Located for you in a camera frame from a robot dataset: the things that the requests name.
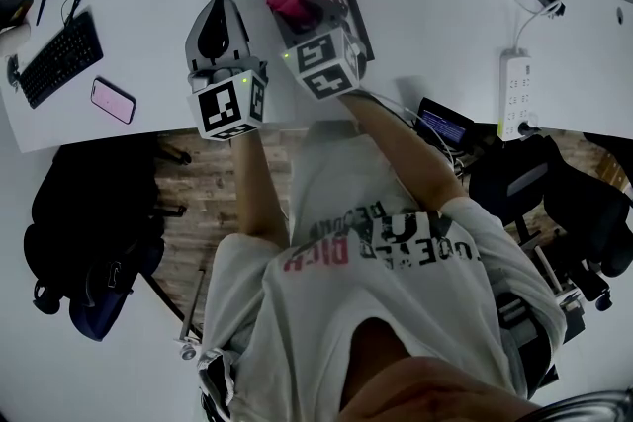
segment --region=floor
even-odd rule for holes
[[[602,148],[586,141],[580,133],[545,130],[557,142],[565,160],[592,176],[604,154]],[[262,140],[273,182],[282,207],[288,209],[292,154],[300,145],[302,130],[262,131]],[[185,310],[196,272],[206,270],[201,294],[194,313],[194,324],[203,328],[211,266],[220,241],[236,231],[235,187],[228,143],[209,142],[196,130],[165,134],[161,144],[187,151],[193,161],[178,166],[157,160],[156,183],[161,203],[187,207],[182,218],[169,218],[164,234],[165,254],[154,278],[172,301]],[[557,225],[540,206],[525,216],[530,232],[540,229],[543,240],[552,237]],[[515,234],[512,226],[510,234]]]

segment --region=smartphone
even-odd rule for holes
[[[101,78],[92,83],[90,101],[124,124],[129,124],[135,114],[135,98]]]

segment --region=white table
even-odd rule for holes
[[[26,63],[61,27],[64,0],[48,0],[19,51]],[[184,42],[210,0],[83,0],[104,58],[32,110],[4,71],[0,90],[22,151],[129,133],[193,127]],[[264,116],[289,127],[345,116],[337,101],[315,103],[279,59],[281,37],[264,0],[235,0],[254,54],[269,61]],[[532,9],[538,4],[521,0]],[[521,46],[534,58],[539,125],[633,137],[633,5],[563,0],[567,12],[535,20]],[[35,19],[40,0],[29,18]],[[511,0],[358,0],[376,54],[364,86],[412,109],[423,96],[476,122],[497,122],[498,58],[527,14]],[[621,7],[624,25],[615,11]],[[126,126],[90,104],[96,76],[136,98]]]

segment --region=person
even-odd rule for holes
[[[548,354],[566,329],[551,290],[436,148],[367,95],[340,100],[357,123],[309,130],[293,163],[290,235],[258,132],[232,140],[239,233],[220,243],[211,276],[203,420],[532,412],[494,280],[529,307]]]

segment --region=black keyboard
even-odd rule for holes
[[[81,71],[103,58],[90,13],[74,18],[40,51],[20,75],[20,85],[32,108]]]

